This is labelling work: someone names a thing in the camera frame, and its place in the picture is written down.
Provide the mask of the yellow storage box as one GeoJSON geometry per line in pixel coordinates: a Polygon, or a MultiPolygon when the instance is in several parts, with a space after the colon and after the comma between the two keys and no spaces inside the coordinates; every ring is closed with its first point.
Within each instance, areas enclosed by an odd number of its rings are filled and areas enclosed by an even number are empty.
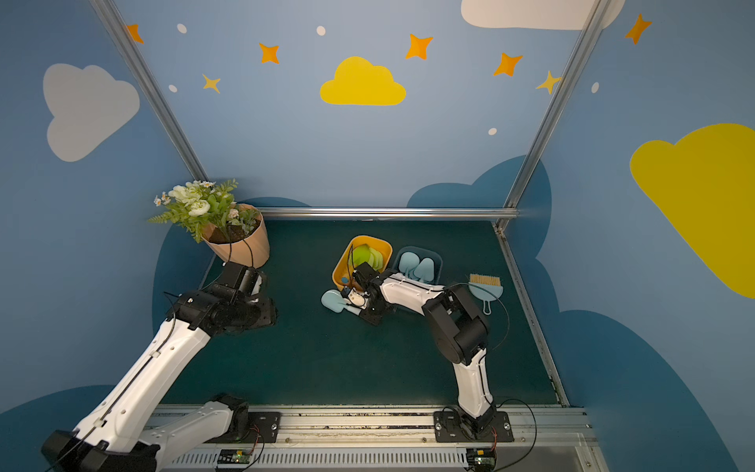
{"type": "Polygon", "coordinates": [[[393,253],[393,247],[389,244],[389,242],[369,235],[356,236],[347,244],[346,249],[344,250],[342,256],[340,257],[332,272],[331,279],[338,290],[344,289],[344,287],[354,281],[353,271],[355,267],[352,267],[350,262],[351,251],[354,247],[360,246],[362,244],[367,244],[370,247],[380,251],[385,258],[385,262],[383,263],[383,271],[387,269],[387,265],[389,264],[393,253]]]}

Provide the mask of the blue shovel sideways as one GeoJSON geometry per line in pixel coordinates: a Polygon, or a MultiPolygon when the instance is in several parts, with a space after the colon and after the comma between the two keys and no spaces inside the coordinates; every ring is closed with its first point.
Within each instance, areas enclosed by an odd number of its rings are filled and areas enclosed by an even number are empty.
{"type": "Polygon", "coordinates": [[[356,305],[348,297],[343,297],[337,290],[328,290],[320,297],[322,306],[334,313],[349,312],[359,316],[363,310],[361,306],[356,305]]]}

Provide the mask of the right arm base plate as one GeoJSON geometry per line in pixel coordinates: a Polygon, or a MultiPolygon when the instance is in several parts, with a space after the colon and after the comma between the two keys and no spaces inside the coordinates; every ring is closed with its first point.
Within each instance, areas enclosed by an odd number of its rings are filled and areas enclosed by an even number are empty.
{"type": "Polygon", "coordinates": [[[471,423],[454,408],[444,407],[433,413],[433,425],[437,443],[513,443],[514,434],[509,416],[504,411],[497,411],[491,422],[481,431],[474,432],[471,423]]]}

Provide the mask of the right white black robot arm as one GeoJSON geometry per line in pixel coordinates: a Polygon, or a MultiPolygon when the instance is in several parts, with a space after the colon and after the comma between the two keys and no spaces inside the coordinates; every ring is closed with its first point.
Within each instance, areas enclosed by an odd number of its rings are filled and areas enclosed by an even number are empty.
{"type": "Polygon", "coordinates": [[[438,351],[453,365],[461,424],[474,435],[487,429],[495,417],[486,366],[491,329],[469,290],[430,285],[394,269],[379,273],[367,263],[358,265],[351,278],[365,299],[359,316],[368,323],[376,326],[393,307],[425,318],[438,351]]]}

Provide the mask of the green trowel yellow handle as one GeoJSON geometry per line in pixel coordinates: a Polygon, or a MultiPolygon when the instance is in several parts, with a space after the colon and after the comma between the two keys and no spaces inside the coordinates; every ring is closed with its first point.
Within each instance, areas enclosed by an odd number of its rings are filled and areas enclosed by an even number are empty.
{"type": "Polygon", "coordinates": [[[360,246],[354,247],[351,251],[350,262],[352,267],[359,267],[364,263],[373,265],[374,256],[372,254],[370,246],[367,244],[362,244],[360,246]]]}

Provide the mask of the blue-grey storage box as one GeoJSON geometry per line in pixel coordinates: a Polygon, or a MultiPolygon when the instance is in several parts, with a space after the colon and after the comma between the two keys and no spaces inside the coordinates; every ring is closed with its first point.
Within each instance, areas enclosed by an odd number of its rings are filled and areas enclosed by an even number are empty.
{"type": "Polygon", "coordinates": [[[399,258],[401,256],[401,254],[404,253],[404,252],[406,252],[406,251],[410,251],[410,252],[413,252],[413,253],[417,254],[421,260],[423,258],[431,258],[431,259],[434,260],[434,262],[435,262],[435,275],[436,276],[435,276],[435,280],[432,283],[430,283],[430,284],[438,285],[440,283],[440,274],[442,273],[442,265],[444,263],[442,262],[442,257],[438,253],[436,253],[434,251],[431,251],[431,250],[428,250],[428,249],[425,249],[425,248],[416,247],[416,246],[405,246],[405,247],[401,248],[398,251],[398,253],[393,257],[393,259],[392,259],[392,261],[390,263],[390,267],[392,269],[395,269],[396,271],[398,271],[399,258]]]}

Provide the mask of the green shovel wooden handle back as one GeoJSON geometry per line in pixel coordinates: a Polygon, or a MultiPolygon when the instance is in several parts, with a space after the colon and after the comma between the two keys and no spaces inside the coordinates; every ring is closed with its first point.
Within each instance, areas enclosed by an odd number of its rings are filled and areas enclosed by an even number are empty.
{"type": "Polygon", "coordinates": [[[383,254],[370,247],[370,257],[369,257],[369,264],[370,266],[377,271],[378,273],[381,273],[383,271],[383,263],[385,262],[385,258],[383,257],[383,254]]]}

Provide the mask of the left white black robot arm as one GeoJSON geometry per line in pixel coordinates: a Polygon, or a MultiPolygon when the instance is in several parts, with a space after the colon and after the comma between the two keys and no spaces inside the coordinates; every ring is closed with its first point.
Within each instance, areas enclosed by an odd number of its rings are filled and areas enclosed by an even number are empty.
{"type": "Polygon", "coordinates": [[[147,421],[179,375],[215,336],[274,326],[267,277],[227,263],[207,287],[181,294],[157,334],[122,380],[71,431],[54,431],[41,447],[51,471],[160,471],[206,442],[264,446],[270,432],[247,401],[216,395],[153,432],[147,421]]]}

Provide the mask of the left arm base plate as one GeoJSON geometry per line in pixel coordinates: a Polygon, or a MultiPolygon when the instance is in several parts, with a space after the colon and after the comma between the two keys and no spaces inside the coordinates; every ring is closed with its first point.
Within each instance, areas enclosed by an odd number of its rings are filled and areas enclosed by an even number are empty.
{"type": "Polygon", "coordinates": [[[241,414],[234,441],[255,441],[275,444],[280,430],[281,413],[277,411],[247,411],[241,414]]]}

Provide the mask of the blue shovel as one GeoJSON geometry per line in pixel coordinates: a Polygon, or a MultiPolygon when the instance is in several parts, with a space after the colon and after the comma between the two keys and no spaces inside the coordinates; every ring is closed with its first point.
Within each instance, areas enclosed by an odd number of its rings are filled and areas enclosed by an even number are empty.
{"type": "Polygon", "coordinates": [[[412,277],[422,283],[432,283],[435,276],[435,262],[431,258],[423,258],[412,271],[412,277]]]}
{"type": "Polygon", "coordinates": [[[413,252],[406,251],[401,254],[398,262],[398,270],[406,277],[413,277],[414,271],[420,265],[421,259],[413,252]]]}

